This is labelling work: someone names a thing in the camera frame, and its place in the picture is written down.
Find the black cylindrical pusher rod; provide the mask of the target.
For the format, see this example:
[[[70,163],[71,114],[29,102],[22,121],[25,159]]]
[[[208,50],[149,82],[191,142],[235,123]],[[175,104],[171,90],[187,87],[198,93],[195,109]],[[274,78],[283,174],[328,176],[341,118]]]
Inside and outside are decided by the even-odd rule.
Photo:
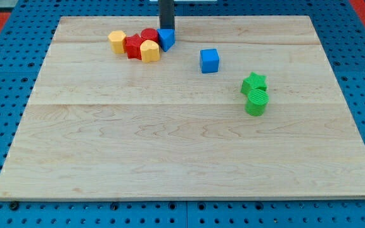
[[[173,0],[158,0],[158,12],[161,29],[175,29]]]

